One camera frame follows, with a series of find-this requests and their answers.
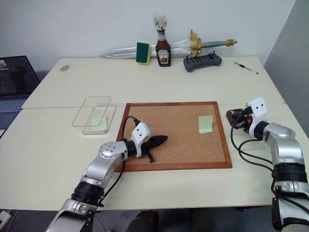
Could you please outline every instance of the green sponge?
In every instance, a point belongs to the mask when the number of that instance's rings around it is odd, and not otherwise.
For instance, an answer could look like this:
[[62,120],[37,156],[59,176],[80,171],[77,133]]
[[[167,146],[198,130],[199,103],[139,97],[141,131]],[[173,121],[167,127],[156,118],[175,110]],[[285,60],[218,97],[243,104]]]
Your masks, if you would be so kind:
[[151,47],[148,43],[137,43],[136,45],[136,62],[148,65],[150,62]]

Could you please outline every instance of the laptop keyboard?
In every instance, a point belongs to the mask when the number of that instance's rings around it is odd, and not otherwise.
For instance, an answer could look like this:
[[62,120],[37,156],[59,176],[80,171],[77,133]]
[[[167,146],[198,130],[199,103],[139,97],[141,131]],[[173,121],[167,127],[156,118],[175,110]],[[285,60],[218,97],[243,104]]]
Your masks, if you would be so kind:
[[18,112],[26,99],[0,101],[0,113]]

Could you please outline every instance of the toy sword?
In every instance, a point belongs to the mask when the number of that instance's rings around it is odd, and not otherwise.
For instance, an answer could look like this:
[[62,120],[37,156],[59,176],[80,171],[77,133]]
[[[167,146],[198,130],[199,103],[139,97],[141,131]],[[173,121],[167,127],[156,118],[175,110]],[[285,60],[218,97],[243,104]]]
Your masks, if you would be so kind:
[[[201,53],[202,48],[206,47],[219,47],[219,46],[234,46],[238,42],[235,39],[228,39],[225,41],[214,41],[201,43],[201,39],[191,30],[190,40],[185,39],[180,42],[170,43],[170,49],[172,55],[191,55],[191,57],[196,57]],[[151,45],[151,56],[155,57],[155,45]],[[136,57],[136,47],[118,48],[106,52],[101,55],[102,58],[108,59],[130,59]]]

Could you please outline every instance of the sticky note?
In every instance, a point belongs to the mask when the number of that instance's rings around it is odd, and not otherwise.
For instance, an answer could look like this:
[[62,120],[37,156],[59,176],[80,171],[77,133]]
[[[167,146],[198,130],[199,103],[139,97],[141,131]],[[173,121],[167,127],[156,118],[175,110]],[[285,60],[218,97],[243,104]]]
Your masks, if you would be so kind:
[[212,115],[198,117],[198,131],[201,134],[212,132]]
[[92,120],[92,127],[93,127],[92,131],[95,131],[95,132],[106,131],[107,130],[106,116],[94,118]]

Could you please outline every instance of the transparent tray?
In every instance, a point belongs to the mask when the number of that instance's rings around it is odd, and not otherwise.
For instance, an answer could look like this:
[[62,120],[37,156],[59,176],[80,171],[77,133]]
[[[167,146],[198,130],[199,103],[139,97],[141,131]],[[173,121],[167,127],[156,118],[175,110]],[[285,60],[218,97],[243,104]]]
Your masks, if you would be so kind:
[[90,96],[87,97],[72,126],[83,134],[106,134],[111,125],[116,107],[110,106],[110,97]]

